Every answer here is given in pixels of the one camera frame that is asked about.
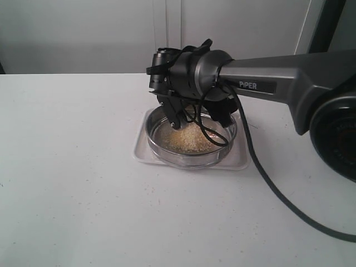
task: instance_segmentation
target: white table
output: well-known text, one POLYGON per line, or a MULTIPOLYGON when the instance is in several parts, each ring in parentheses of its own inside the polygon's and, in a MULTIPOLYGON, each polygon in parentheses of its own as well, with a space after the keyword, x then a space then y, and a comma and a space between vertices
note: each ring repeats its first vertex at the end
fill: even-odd
MULTIPOLYGON (((356 244, 302 222, 251 164, 183 171, 135 161, 145 75, 0 76, 0 266, 355 266, 356 244)), ((356 184, 298 136, 286 106, 242 99, 278 187, 356 233, 356 184)))

